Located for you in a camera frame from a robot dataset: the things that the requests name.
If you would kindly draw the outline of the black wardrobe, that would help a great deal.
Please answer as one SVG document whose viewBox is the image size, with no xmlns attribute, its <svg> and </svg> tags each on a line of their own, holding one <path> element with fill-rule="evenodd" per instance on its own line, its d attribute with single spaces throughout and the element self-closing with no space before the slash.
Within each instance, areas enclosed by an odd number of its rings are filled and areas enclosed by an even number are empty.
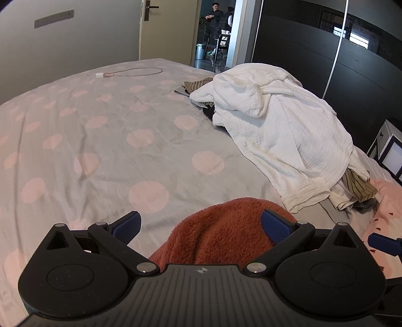
<svg viewBox="0 0 402 327">
<path fill-rule="evenodd" d="M 400 1 L 265 1 L 253 60 L 324 99 L 363 150 L 401 118 Z"/>
</svg>

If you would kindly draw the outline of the grey pink-dotted bedsheet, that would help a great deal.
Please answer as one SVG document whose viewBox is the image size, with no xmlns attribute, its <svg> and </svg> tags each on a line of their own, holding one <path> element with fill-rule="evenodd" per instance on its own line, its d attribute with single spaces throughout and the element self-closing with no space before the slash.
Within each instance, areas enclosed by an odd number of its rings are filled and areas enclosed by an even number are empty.
<svg viewBox="0 0 402 327">
<path fill-rule="evenodd" d="M 129 211 L 142 216 L 134 246 L 148 256 L 184 218 L 240 197 L 284 207 L 230 135 L 177 93 L 209 71 L 165 59 L 101 72 L 159 67 L 134 78 L 95 71 L 56 80 L 1 106 L 1 325 L 27 316 L 20 274 L 55 223 L 86 228 Z"/>
</svg>

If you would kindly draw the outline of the person in doorway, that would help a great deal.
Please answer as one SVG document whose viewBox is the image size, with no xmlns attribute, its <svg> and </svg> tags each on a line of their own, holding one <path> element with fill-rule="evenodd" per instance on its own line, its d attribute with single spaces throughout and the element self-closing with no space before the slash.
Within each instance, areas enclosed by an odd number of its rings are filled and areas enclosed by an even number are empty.
<svg viewBox="0 0 402 327">
<path fill-rule="evenodd" d="M 224 13 L 219 9 L 219 6 L 219 3 L 214 2 L 212 4 L 212 10 L 207 15 L 205 15 L 205 19 L 209 26 L 209 39 L 214 41 L 214 45 L 216 45 L 217 40 L 219 39 L 219 23 L 224 16 Z"/>
</svg>

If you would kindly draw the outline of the grey wall plate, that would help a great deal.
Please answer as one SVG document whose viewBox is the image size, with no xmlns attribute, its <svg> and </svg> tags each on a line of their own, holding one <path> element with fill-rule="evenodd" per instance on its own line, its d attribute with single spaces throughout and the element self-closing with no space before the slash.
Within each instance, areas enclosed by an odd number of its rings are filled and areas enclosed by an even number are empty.
<svg viewBox="0 0 402 327">
<path fill-rule="evenodd" d="M 49 24 L 53 24 L 56 22 L 61 22 L 63 20 L 71 19 L 74 17 L 74 10 L 67 10 L 64 12 L 59 12 L 55 14 L 51 14 L 49 16 L 45 16 L 42 18 L 38 18 L 34 21 L 34 28 L 38 29 L 40 27 L 44 27 Z"/>
</svg>

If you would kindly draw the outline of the pink patterned pillow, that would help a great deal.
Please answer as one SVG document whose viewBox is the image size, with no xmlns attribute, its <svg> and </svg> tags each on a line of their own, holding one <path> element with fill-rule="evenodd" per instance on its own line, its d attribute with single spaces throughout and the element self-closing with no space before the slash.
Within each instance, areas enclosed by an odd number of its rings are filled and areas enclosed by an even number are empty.
<svg viewBox="0 0 402 327">
<path fill-rule="evenodd" d="M 393 239 L 401 238 L 401 186 L 380 179 L 372 179 L 371 184 L 377 189 L 382 200 L 378 204 L 375 215 L 365 230 L 362 240 L 387 279 L 401 277 L 401 261 L 399 258 L 380 252 L 369 246 L 367 242 L 372 233 Z"/>
</svg>

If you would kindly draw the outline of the rust red fleece garment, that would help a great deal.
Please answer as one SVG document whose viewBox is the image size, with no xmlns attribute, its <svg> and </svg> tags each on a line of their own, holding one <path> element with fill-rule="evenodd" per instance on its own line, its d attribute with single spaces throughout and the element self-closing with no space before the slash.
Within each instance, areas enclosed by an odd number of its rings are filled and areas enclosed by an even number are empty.
<svg viewBox="0 0 402 327">
<path fill-rule="evenodd" d="M 270 209 L 294 223 L 280 205 L 253 197 L 217 204 L 188 216 L 150 257 L 165 270 L 169 264 L 235 264 L 244 268 L 273 247 L 264 233 L 261 215 Z"/>
</svg>

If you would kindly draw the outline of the white storage box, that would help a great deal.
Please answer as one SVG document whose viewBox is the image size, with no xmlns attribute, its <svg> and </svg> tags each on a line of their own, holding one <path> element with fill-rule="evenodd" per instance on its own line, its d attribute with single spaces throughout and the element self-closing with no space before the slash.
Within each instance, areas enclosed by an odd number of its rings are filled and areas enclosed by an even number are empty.
<svg viewBox="0 0 402 327">
<path fill-rule="evenodd" d="M 367 155 L 401 184 L 401 131 L 389 120 L 385 120 Z"/>
</svg>

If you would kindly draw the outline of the brown striped garment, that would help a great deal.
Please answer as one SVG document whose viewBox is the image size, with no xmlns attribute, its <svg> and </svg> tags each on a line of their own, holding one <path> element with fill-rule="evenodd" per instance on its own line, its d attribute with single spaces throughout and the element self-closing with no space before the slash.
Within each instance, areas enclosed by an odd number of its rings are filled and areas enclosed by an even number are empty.
<svg viewBox="0 0 402 327">
<path fill-rule="evenodd" d="M 185 81 L 183 83 L 185 94 L 189 95 L 212 81 L 212 77 L 203 78 L 195 82 Z M 365 181 L 351 168 L 345 170 L 341 181 L 343 187 L 351 194 L 351 197 L 356 199 L 356 202 L 366 202 L 377 194 L 377 189 L 370 183 L 370 179 Z"/>
</svg>

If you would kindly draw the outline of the white textured garment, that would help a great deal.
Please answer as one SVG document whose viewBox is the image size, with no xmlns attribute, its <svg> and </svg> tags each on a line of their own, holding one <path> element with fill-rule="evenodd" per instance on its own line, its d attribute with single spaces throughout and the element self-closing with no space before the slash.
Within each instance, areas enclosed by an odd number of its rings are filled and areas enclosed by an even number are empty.
<svg viewBox="0 0 402 327">
<path fill-rule="evenodd" d="M 369 179 L 335 111 L 285 69 L 244 63 L 189 98 L 214 105 L 213 125 L 226 129 L 291 213 L 325 200 L 347 170 Z"/>
</svg>

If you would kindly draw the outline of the beige bedroom door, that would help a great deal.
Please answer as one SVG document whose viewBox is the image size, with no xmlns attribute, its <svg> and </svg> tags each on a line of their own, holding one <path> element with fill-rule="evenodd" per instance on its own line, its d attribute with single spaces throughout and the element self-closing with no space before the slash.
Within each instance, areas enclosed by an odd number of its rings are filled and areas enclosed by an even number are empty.
<svg viewBox="0 0 402 327">
<path fill-rule="evenodd" d="M 192 64 L 200 5 L 198 0 L 142 1 L 139 59 Z"/>
</svg>

